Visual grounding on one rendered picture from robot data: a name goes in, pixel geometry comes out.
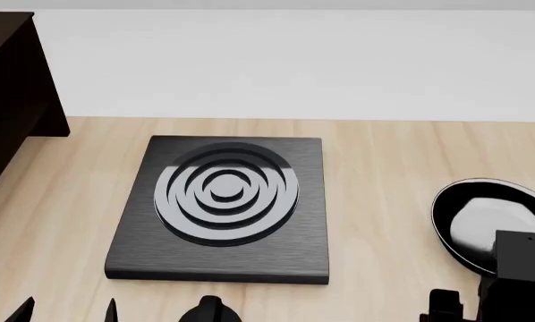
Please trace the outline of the black frying pan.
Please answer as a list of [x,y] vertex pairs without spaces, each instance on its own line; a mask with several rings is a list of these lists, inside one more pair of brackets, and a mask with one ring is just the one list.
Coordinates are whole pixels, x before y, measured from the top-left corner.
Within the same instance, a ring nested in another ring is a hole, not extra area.
[[498,230],[535,233],[535,192],[498,179],[465,179],[434,198],[431,222],[454,259],[479,275],[495,275]]

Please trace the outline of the black electric stove burner plate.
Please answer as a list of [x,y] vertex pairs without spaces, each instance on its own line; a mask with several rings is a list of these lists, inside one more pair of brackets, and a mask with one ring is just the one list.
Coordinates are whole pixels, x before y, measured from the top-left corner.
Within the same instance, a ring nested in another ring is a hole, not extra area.
[[322,140],[153,136],[105,273],[111,279],[328,284]]

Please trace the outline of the dark brown wooden cabinet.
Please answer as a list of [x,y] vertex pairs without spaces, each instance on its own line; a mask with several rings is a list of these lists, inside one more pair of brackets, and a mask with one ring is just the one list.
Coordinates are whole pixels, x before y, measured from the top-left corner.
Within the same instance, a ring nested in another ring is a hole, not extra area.
[[0,12],[0,175],[29,136],[71,133],[33,16]]

